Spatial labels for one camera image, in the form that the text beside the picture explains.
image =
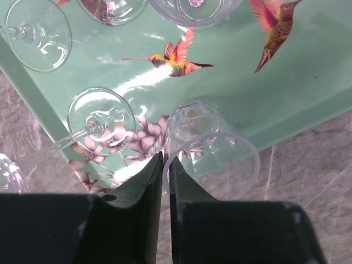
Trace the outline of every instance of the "serving tray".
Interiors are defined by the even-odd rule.
[[[12,3],[2,1],[2,23]],[[161,17],[150,4],[133,21],[107,26],[72,1],[62,8],[73,38],[63,66],[50,73],[27,69],[0,37],[0,68],[53,141],[69,134],[68,107],[89,87],[123,96],[140,135],[156,129],[148,149],[127,150],[102,162],[75,146],[63,151],[86,187],[102,194],[136,174],[162,147],[168,115],[186,100],[210,100],[259,150],[352,109],[351,10],[347,0],[302,1],[290,36],[254,73],[267,36],[243,1],[226,21],[195,31],[187,60],[214,67],[173,77],[151,62],[122,59],[163,54],[168,42],[178,43],[184,27]]]

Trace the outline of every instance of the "wine glass stem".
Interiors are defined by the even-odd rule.
[[[61,139],[60,141],[42,148],[32,154],[29,154],[23,158],[16,159],[14,163],[21,169],[24,175],[28,175],[31,170],[37,164],[45,161],[58,151],[64,149],[67,146],[83,139],[89,135],[101,135],[104,131],[103,126],[96,119],[89,119],[86,125],[77,132],[72,133],[71,135]]]
[[[13,36],[15,39],[21,39],[28,43],[35,41],[35,28],[28,24],[17,27],[0,26],[0,33]]]

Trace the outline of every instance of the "hummingbird beak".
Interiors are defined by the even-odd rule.
[[[149,59],[142,59],[142,58],[126,58],[126,59],[122,59],[122,60],[123,61],[128,61],[129,59],[140,60],[140,61],[149,61]]]
[[[293,4],[293,6],[295,7],[299,2],[301,2],[302,0],[298,0],[298,1],[296,1],[296,2],[293,2],[292,4]]]

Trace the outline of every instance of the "gray marble table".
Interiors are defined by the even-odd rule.
[[[0,72],[0,149],[10,158],[24,156],[51,141]],[[261,151],[259,180],[244,200],[285,200],[310,216],[329,264],[352,264],[352,112],[340,115]],[[225,195],[218,177],[202,182]],[[60,155],[39,164],[29,187],[41,193],[86,193]],[[157,263],[171,261],[168,196],[162,197]]]

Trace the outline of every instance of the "bird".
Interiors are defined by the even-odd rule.
[[[301,1],[284,3],[283,0],[267,0],[264,4],[262,0],[249,0],[260,27],[268,33],[262,58],[255,72],[258,72],[270,61],[289,36],[293,24],[294,9]]]
[[[69,2],[71,0],[59,0],[51,9],[62,7]],[[115,19],[112,13],[116,9],[114,2],[105,2],[104,0],[80,0],[80,2],[95,18],[106,25],[112,25],[111,21]]]
[[[174,47],[171,42],[167,43],[164,49],[164,56],[159,53],[155,53],[146,59],[126,58],[122,60],[125,61],[128,59],[140,59],[144,61],[150,61],[156,68],[169,66],[169,76],[172,77],[184,76],[195,70],[205,67],[214,67],[214,65],[211,64],[194,63],[186,60],[188,49],[193,43],[194,33],[194,28],[189,27],[176,47]]]

